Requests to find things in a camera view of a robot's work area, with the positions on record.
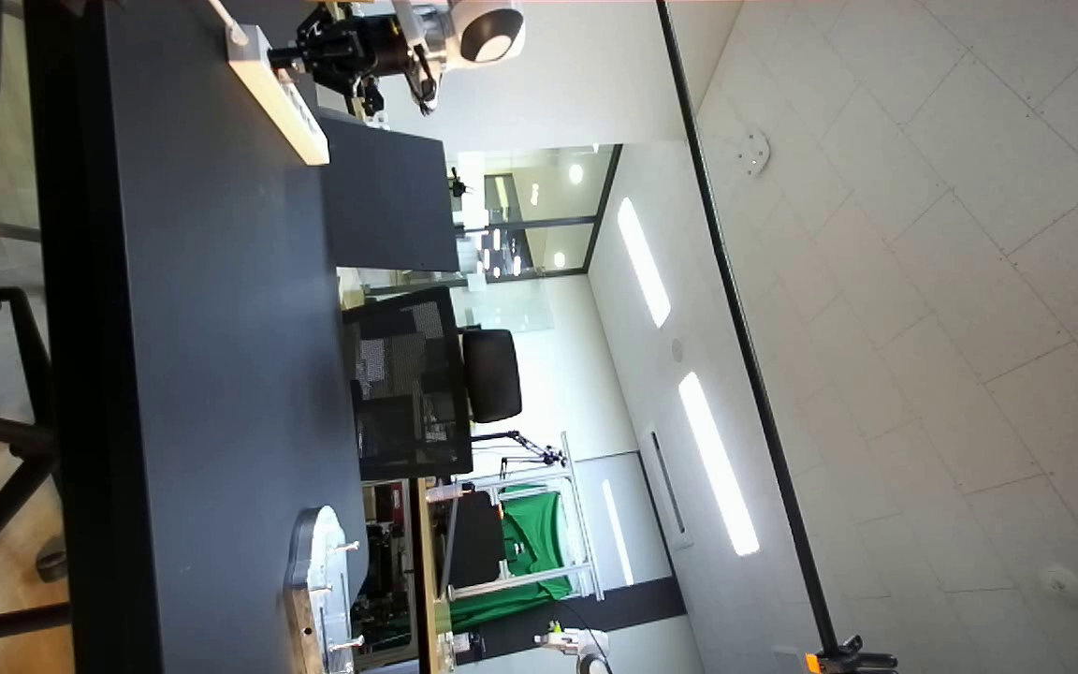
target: black table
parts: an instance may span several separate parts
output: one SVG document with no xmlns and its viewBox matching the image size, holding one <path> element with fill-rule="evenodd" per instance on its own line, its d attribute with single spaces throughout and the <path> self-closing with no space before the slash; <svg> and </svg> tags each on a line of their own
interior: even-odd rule
<svg viewBox="0 0 1078 674">
<path fill-rule="evenodd" d="M 227 4 L 273 43 L 308 11 Z M 295 517 L 364 538 L 318 171 L 205 0 L 26 30 L 77 670 L 288 671 Z"/>
</svg>

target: dark gray tabletop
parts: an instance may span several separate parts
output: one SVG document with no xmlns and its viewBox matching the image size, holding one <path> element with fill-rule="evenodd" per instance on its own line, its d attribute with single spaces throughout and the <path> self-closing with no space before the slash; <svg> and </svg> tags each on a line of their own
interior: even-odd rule
<svg viewBox="0 0 1078 674">
<path fill-rule="evenodd" d="M 308 9 L 227 5 L 274 43 Z M 290 671 L 296 515 L 364 538 L 320 176 L 205 0 L 55 8 L 26 11 L 78 671 Z"/>
</svg>

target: power strip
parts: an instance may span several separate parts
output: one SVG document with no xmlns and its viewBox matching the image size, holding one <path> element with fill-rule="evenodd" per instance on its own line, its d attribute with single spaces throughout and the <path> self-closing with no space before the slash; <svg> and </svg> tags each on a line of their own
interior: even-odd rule
<svg viewBox="0 0 1078 674">
<path fill-rule="evenodd" d="M 293 82 L 284 82 L 273 71 L 268 63 L 268 39 L 257 25 L 237 25 L 247 36 L 247 44 L 236 44 L 227 29 L 227 63 L 239 81 L 245 83 L 252 97 L 257 98 L 265 114 L 277 124 L 281 136 L 290 141 L 307 166 L 330 163 L 327 136 L 318 128 L 307 102 L 303 101 Z"/>
</svg>

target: white cable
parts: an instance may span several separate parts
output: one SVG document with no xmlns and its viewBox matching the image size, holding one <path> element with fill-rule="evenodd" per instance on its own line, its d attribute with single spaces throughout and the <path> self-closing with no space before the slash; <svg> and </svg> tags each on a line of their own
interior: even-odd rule
<svg viewBox="0 0 1078 674">
<path fill-rule="evenodd" d="M 231 38 L 231 42 L 235 42 L 236 46 L 245 46 L 248 44 L 248 33 L 245 33 L 244 27 L 240 27 L 239 22 L 227 12 L 226 8 L 223 8 L 221 0 L 207 0 L 210 3 L 210 8 L 215 8 L 215 13 L 218 14 L 220 18 L 223 19 L 223 24 L 227 26 L 227 36 Z"/>
</svg>

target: chair backrest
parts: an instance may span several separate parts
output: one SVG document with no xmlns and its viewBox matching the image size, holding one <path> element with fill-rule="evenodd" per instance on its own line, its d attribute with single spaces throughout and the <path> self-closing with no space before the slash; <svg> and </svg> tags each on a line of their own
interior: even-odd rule
<svg viewBox="0 0 1078 674">
<path fill-rule="evenodd" d="M 460 340 L 446 287 L 344 312 L 361 479 L 472 469 Z"/>
<path fill-rule="evenodd" d="M 509 330 L 466 331 L 464 362 L 474 422 L 500 422 L 521 413 L 519 358 Z"/>
</svg>

